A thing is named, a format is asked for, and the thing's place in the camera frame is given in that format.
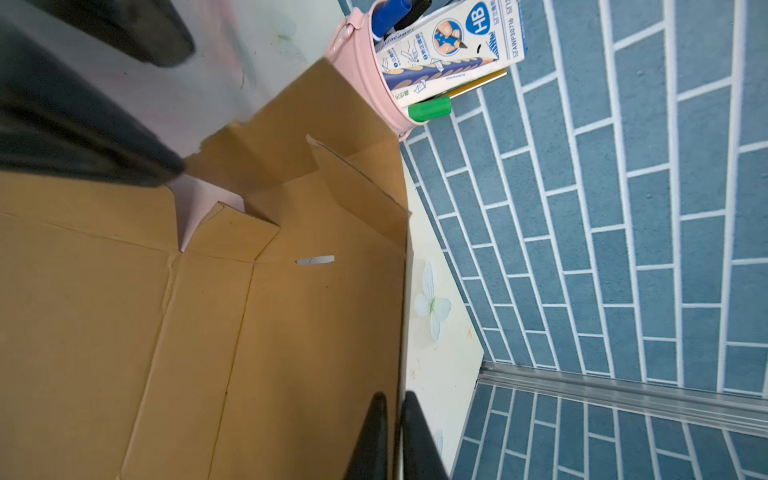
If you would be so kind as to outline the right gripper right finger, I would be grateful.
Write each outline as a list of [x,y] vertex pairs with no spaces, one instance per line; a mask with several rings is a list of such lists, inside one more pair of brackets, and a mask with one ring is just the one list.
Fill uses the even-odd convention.
[[448,480],[425,416],[413,391],[407,391],[401,409],[404,480]]

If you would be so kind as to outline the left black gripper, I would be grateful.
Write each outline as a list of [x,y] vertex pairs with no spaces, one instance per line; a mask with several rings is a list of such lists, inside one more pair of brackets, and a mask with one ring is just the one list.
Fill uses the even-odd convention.
[[[34,7],[143,63],[178,66],[196,46],[168,0],[39,0]],[[157,187],[183,160],[106,95],[1,23],[1,168]]]

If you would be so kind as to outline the brown cardboard paper box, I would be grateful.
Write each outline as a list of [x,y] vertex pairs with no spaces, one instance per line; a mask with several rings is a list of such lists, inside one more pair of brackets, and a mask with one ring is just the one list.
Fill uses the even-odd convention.
[[327,61],[190,173],[234,192],[1,177],[5,479],[340,479],[395,452],[409,212],[398,142]]

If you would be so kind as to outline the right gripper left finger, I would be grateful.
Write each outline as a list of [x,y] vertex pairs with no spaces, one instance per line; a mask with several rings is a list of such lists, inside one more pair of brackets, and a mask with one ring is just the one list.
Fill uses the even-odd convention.
[[383,392],[373,395],[344,480],[388,479],[387,401]]

